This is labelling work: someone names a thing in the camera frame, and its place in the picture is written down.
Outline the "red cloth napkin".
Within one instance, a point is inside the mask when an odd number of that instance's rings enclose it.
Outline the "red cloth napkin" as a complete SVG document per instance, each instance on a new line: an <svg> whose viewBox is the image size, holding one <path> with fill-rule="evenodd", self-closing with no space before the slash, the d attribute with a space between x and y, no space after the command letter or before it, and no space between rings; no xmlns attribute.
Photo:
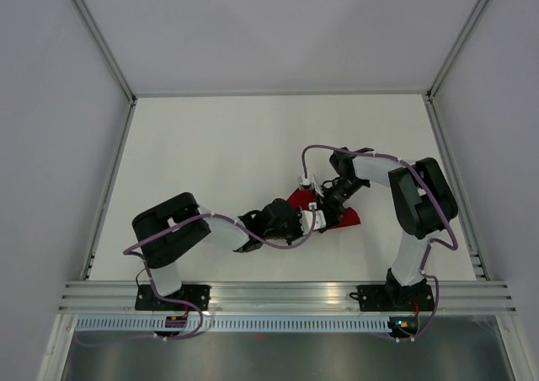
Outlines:
<svg viewBox="0 0 539 381"><path fill-rule="evenodd" d="M336 198L328 189L322 193L316 190L296 189L287 202L299 213L299 222L304 234L312 226L313 231L323 233L327 230L345 228L360 224L358 213Z"/></svg>

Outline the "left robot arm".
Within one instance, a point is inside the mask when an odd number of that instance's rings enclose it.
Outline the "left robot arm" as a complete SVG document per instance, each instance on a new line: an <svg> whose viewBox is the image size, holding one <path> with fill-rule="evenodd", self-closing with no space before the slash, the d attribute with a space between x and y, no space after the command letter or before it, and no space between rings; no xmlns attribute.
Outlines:
<svg viewBox="0 0 539 381"><path fill-rule="evenodd" d="M197 244L222 244L237 253L262 245L290 250L305 243L315 226L314 207L302 211L284 199L228 217L202 207L191 193L185 192L136 216L132 227L137 243L123 254L142 260L155 301L166 310L174 310L184 300L177 261Z"/></svg>

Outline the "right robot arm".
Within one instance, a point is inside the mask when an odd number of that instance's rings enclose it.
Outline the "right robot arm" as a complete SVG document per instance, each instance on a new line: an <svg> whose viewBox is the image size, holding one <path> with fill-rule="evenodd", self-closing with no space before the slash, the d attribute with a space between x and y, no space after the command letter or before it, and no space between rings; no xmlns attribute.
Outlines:
<svg viewBox="0 0 539 381"><path fill-rule="evenodd" d="M326 223L334 228L344 215L344 204L372 183L391 191L395 215L402 229L396 260L381 285L360 285L351 298L362 312L429 312L435 293L425 273L432 245L456 250L450 222L458 205L438 162L423 158L406 162L370 148L352 152L336 148L329 158L337 178L323 189Z"/></svg>

